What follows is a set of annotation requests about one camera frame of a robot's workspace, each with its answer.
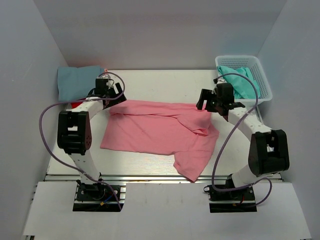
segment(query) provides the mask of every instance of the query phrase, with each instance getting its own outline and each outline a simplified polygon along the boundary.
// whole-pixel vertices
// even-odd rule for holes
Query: white platform
[[[257,212],[210,213],[204,184],[129,183],[121,212],[72,212],[75,182],[39,182],[24,235],[35,240],[301,240],[311,238],[291,183]],[[269,184],[255,185],[256,200]]]
[[[215,70],[115,70],[125,81],[125,96],[131,100],[144,100],[167,103],[194,103],[199,100],[201,89],[213,89]],[[111,176],[179,176],[173,167],[174,156],[153,155],[101,149],[109,112],[101,111],[91,120],[91,154],[97,169],[103,175]],[[232,129],[217,113],[212,114],[212,124],[220,131],[215,150],[202,176],[210,176],[218,151]],[[236,130],[226,146],[216,175],[227,176],[248,163],[249,141]],[[57,143],[54,154],[73,165],[69,156]],[[50,159],[48,175],[78,175],[78,172]]]

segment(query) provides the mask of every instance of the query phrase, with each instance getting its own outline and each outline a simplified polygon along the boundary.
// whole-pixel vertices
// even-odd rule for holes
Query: pink shirt
[[[211,113],[197,110],[195,104],[127,100],[110,108],[100,147],[174,155],[178,173],[194,182],[208,164],[218,136]]]

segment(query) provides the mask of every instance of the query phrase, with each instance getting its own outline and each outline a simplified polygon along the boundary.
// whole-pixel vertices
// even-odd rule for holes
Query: white wall
[[[258,57],[273,100],[263,120],[287,133],[290,169],[283,174],[303,209],[312,239],[320,239],[320,1],[288,0]]]
[[[211,69],[257,55],[286,0],[34,0],[70,66]]]
[[[48,166],[39,115],[57,101],[57,67],[66,61],[32,0],[1,0],[0,32],[0,238],[18,240]],[[50,142],[57,116],[45,117]]]

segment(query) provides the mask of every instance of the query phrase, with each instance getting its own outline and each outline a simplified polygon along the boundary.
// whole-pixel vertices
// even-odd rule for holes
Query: blue towel
[[[227,66],[217,66],[216,69],[221,75],[228,74],[228,73],[238,73],[249,78],[253,82],[255,89],[258,92],[258,97],[260,98],[261,96],[260,87],[257,81],[254,80],[254,77],[252,76],[252,73],[248,67],[240,67],[234,70]],[[256,99],[256,94],[252,85],[243,77],[237,76],[237,75],[227,75],[227,76],[224,76],[223,78],[227,83],[232,84],[234,89],[235,99]]]
[[[59,101],[85,98],[96,86],[96,78],[104,71],[100,66],[58,67]]]

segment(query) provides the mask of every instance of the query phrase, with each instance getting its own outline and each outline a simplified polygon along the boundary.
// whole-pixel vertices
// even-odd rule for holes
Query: white plastic basket
[[[238,69],[241,67],[247,67],[250,69],[254,80],[257,81],[260,87],[260,98],[258,104],[270,101],[272,99],[272,92],[265,75],[265,72],[260,64],[260,61],[255,56],[249,55],[225,55],[217,56],[215,58],[215,66],[226,66],[232,69]],[[252,107],[256,100],[255,99],[236,99],[236,102],[243,103],[246,107]]]

